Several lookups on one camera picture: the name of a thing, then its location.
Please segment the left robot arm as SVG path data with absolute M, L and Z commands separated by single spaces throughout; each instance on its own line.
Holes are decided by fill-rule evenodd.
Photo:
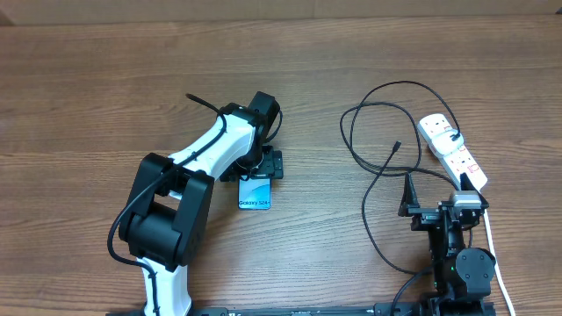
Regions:
M 147 300 L 139 315 L 188 315 L 188 267 L 205 234 L 216 182 L 238 184 L 242 210 L 268 210 L 272 182 L 284 175 L 270 145 L 283 114 L 258 91 L 247 106 L 216 111 L 214 125 L 185 149 L 140 162 L 126 206 L 107 237 L 110 256 L 141 268 Z

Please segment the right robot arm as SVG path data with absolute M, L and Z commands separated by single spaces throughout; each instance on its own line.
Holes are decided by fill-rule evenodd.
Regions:
M 460 189 L 435 208 L 422 208 L 418 203 L 413 178 L 405 177 L 404 192 L 398 211 L 412 219 L 413 231 L 429 236 L 431 265 L 412 276 L 396 294 L 391 315 L 467 315 L 492 316 L 494 305 L 485 297 L 491 294 L 496 258 L 483 248 L 468 247 L 464 231 L 479 224 L 489 203 L 471 183 L 468 175 L 460 177 Z M 398 300 L 409 285 L 424 274 L 434 276 L 435 291 L 420 296 L 414 303 Z

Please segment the Samsung Galaxy smartphone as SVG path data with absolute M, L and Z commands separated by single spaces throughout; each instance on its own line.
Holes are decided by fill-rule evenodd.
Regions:
M 269 210 L 271 208 L 271 180 L 239 181 L 238 207 L 241 210 Z

